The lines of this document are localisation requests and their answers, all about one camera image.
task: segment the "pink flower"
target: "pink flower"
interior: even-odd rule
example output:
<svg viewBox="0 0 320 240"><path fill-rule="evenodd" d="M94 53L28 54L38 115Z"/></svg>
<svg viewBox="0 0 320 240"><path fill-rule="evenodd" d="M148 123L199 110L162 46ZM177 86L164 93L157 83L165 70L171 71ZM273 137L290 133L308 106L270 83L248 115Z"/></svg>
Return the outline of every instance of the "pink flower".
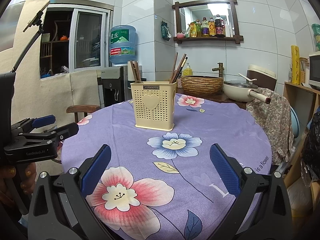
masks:
<svg viewBox="0 0 320 240"><path fill-rule="evenodd" d="M87 115L85 118L81 119L80 122L78 122L78 125L85 125L89 122L89 119L92 118L92 115Z"/></svg>
<svg viewBox="0 0 320 240"><path fill-rule="evenodd" d="M160 221L148 207L168 204L174 189L163 180L144 178L133 180L125 167L104 171L87 202L94 213L114 230L120 228L136 240L145 240L160 229Z"/></svg>
<svg viewBox="0 0 320 240"><path fill-rule="evenodd" d="M201 107L201 104L204 104L204 99L192 96L181 95L178 100L179 106Z"/></svg>

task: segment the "heart emblem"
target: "heart emblem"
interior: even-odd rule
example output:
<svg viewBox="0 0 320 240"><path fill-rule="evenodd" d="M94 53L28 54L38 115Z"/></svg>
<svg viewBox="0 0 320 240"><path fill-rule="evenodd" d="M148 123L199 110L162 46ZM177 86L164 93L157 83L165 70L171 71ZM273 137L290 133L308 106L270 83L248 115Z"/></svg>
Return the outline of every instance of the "heart emblem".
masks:
<svg viewBox="0 0 320 240"><path fill-rule="evenodd" d="M149 110L153 110L157 107L157 105L159 104L159 97L156 95L144 95L142 98L142 103L149 109Z"/></svg>

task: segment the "floral fabric cover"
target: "floral fabric cover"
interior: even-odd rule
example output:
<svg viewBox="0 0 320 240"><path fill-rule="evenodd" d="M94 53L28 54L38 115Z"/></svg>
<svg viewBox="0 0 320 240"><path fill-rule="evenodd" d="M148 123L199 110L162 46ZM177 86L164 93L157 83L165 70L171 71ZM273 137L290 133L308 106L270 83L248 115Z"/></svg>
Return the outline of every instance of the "floral fabric cover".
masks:
<svg viewBox="0 0 320 240"><path fill-rule="evenodd" d="M63 143L65 171L79 167L103 144L111 147L111 161L86 199L125 240L210 236L235 200L210 160L214 143L243 167L260 174L270 170L268 137L235 104L177 94L174 123L170 132L135 127L131 100L88 115L78 123L78 134Z"/></svg>
<svg viewBox="0 0 320 240"><path fill-rule="evenodd" d="M291 108L288 100L267 88L258 88L263 95L271 98L266 105L260 100L247 103L246 109L255 118L269 138L272 149L272 164L279 165L282 161L289 161L293 153L293 131Z"/></svg>

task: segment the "faucet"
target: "faucet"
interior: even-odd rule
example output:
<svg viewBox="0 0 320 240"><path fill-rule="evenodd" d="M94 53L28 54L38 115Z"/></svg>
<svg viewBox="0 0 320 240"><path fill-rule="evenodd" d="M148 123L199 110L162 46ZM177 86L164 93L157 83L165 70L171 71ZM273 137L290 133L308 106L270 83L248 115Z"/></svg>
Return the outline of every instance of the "faucet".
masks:
<svg viewBox="0 0 320 240"><path fill-rule="evenodd" d="M223 63L219 62L218 65L219 65L219 67L213 68L212 71L218 71L219 70L219 77L223 78L223 71L224 71Z"/></svg>

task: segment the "tablecloth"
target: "tablecloth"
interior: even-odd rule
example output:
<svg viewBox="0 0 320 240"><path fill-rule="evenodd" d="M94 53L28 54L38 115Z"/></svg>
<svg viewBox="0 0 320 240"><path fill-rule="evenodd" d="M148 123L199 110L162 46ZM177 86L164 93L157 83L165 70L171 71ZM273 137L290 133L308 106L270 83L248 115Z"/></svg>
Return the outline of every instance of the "tablecloth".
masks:
<svg viewBox="0 0 320 240"><path fill-rule="evenodd" d="M64 141L64 171L79 167L103 144L111 147L111 161L87 201L125 240L210 236L235 199L210 161L214 143L243 167L270 170L266 134L236 104L177 94L174 123L170 132L137 128L133 101L126 101L88 115L78 134Z"/></svg>

